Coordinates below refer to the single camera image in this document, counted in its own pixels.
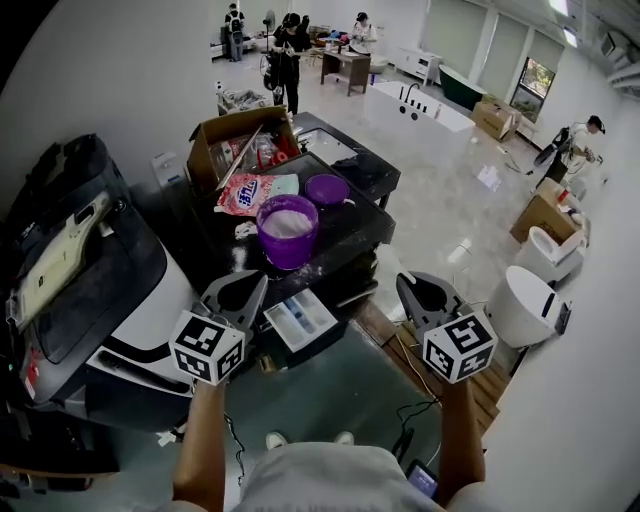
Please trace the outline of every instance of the white cabinet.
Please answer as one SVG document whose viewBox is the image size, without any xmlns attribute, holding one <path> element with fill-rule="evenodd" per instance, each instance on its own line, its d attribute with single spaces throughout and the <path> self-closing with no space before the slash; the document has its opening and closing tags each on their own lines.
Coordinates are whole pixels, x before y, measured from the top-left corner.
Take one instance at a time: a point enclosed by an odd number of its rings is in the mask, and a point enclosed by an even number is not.
<svg viewBox="0 0 640 512">
<path fill-rule="evenodd" d="M 396 69 L 417 76 L 425 85 L 438 80 L 438 66 L 442 57 L 410 48 L 398 48 L 398 56 Z"/>
</svg>

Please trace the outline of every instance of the sneaker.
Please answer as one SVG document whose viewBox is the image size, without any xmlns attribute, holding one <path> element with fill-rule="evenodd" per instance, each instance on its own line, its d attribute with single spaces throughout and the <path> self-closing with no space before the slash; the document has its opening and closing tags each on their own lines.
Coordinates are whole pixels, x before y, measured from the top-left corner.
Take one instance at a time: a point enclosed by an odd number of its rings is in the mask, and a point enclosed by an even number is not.
<svg viewBox="0 0 640 512">
<path fill-rule="evenodd" d="M 338 434 L 338 437 L 336 437 L 334 443 L 344 446 L 353 446 L 355 444 L 355 439 L 353 438 L 353 434 L 351 432 L 340 432 Z"/>
<path fill-rule="evenodd" d="M 280 432 L 269 432 L 267 434 L 267 450 L 274 450 L 275 448 L 282 448 L 287 446 L 289 442 Z"/>
</svg>

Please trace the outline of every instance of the white t-shirt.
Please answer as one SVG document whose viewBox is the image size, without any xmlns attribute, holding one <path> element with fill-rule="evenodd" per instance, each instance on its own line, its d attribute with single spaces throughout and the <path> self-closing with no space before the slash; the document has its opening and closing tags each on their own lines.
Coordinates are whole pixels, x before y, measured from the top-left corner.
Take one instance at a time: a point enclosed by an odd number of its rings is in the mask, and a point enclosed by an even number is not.
<svg viewBox="0 0 640 512">
<path fill-rule="evenodd" d="M 299 443 L 266 453 L 242 486 L 234 512 L 254 511 L 442 512 L 414 488 L 396 459 L 371 446 Z M 448 512 L 498 512 L 487 484 L 458 492 Z M 205 512 L 172 502 L 157 512 Z"/>
<path fill-rule="evenodd" d="M 569 129 L 569 137 L 572 140 L 571 149 L 578 148 L 584 151 L 587 147 L 587 141 L 589 138 L 589 130 L 584 123 L 576 123 Z M 580 172 L 586 165 L 587 159 L 584 156 L 578 156 L 573 151 L 568 151 L 562 156 L 562 163 L 567 166 L 567 178 L 569 181 L 571 177 Z"/>
<path fill-rule="evenodd" d="M 371 22 L 367 27 L 363 27 L 360 22 L 356 22 L 351 33 L 349 45 L 358 53 L 373 53 L 373 43 L 378 40 L 378 31 Z"/>
</svg>

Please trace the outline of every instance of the phone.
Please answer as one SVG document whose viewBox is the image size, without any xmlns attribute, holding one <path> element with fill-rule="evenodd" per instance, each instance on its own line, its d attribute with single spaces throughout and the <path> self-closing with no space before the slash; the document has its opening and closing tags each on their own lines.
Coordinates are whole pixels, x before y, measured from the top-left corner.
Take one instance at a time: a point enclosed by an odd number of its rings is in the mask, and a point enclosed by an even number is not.
<svg viewBox="0 0 640 512">
<path fill-rule="evenodd" d="M 406 475 L 409 483 L 422 494 L 432 500 L 436 499 L 436 494 L 438 492 L 438 480 L 421 461 L 415 459 L 409 466 Z"/>
</svg>

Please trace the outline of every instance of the fiducial marker cube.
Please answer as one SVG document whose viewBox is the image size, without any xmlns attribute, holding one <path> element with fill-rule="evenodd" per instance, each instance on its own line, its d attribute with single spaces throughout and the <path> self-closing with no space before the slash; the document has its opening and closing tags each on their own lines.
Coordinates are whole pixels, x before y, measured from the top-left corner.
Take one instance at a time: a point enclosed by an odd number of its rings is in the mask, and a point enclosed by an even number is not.
<svg viewBox="0 0 640 512">
<path fill-rule="evenodd" d="M 169 348 L 178 370 L 215 386 L 244 360 L 244 339 L 233 327 L 183 311 Z"/>
<path fill-rule="evenodd" d="M 497 345 L 486 315 L 476 311 L 425 332 L 422 358 L 455 384 L 487 368 Z"/>
</svg>

